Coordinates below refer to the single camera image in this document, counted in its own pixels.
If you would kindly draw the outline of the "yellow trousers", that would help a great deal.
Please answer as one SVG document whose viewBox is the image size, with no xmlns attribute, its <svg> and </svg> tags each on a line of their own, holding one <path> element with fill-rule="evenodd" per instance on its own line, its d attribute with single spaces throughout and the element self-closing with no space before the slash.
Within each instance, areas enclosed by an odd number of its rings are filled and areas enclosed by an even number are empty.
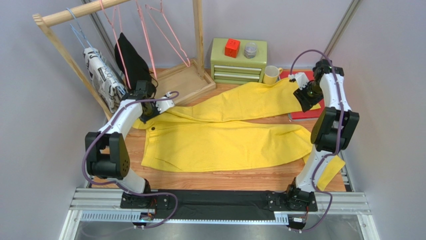
<svg viewBox="0 0 426 240">
<path fill-rule="evenodd" d="M 207 185 L 208 173 L 264 169 L 306 162 L 311 133 L 298 124 L 257 123 L 258 119 L 299 112 L 297 85 L 287 79 L 267 85 L 250 82 L 193 106 L 176 106 L 133 127 L 144 130 L 141 165 L 160 172 L 159 187 Z"/>
</svg>

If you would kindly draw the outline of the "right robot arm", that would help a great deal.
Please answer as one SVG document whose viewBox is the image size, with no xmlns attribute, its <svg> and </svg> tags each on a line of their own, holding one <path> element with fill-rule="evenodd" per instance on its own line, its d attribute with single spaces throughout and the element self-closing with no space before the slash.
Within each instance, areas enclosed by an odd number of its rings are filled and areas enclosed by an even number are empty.
<svg viewBox="0 0 426 240">
<path fill-rule="evenodd" d="M 313 80 L 303 72 L 289 76 L 291 82 L 298 84 L 293 94 L 303 112 L 324 101 L 324 108 L 311 132 L 312 151 L 307 163 L 286 190 L 284 202 L 296 211 L 310 209 L 322 173 L 332 158 L 348 147 L 360 120 L 359 113 L 352 111 L 347 102 L 343 69 L 322 59 L 312 70 Z"/>
</svg>

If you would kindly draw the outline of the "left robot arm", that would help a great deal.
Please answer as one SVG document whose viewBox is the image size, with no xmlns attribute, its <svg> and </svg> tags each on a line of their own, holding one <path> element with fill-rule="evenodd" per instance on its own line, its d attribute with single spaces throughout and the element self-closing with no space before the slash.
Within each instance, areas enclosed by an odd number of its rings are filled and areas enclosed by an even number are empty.
<svg viewBox="0 0 426 240">
<path fill-rule="evenodd" d="M 159 101 L 154 99 L 156 92 L 152 82 L 137 81 L 135 87 L 121 98 L 119 107 L 106 125 L 87 133 L 81 170 L 91 184 L 100 185 L 91 180 L 95 176 L 104 179 L 105 185 L 116 184 L 128 194 L 151 194 L 149 182 L 131 169 L 125 138 L 137 119 L 147 121 L 161 113 Z"/>
</svg>

